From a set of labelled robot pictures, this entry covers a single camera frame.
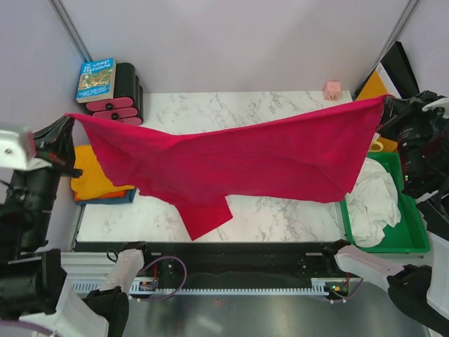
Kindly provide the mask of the red t-shirt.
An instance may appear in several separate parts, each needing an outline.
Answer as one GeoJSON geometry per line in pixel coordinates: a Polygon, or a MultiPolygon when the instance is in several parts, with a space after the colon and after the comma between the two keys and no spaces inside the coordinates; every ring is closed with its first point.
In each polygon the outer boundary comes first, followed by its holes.
{"type": "Polygon", "coordinates": [[[75,114],[106,177],[173,205],[191,239],[231,220],[232,194],[331,203],[353,190],[384,96],[205,133],[75,114]]]}

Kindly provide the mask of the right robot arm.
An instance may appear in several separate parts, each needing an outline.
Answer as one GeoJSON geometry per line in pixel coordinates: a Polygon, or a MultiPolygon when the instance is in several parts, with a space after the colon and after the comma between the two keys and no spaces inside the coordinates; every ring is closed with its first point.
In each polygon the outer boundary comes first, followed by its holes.
{"type": "Polygon", "coordinates": [[[367,155],[341,204],[346,237],[321,259],[329,276],[355,274],[406,316],[448,335],[448,99],[387,96],[377,133],[394,152],[367,155]]]}

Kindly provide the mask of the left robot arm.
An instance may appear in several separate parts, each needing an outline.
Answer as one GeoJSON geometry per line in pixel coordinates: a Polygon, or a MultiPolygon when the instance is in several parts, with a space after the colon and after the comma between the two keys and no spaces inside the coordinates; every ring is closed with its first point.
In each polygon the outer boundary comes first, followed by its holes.
{"type": "Polygon", "coordinates": [[[73,125],[71,117],[38,132],[1,125],[1,166],[13,172],[1,205],[1,323],[45,336],[121,336],[134,279],[154,268],[145,243],[125,245],[85,298],[73,289],[60,250],[46,248],[60,179],[82,174],[74,166],[73,125]]]}

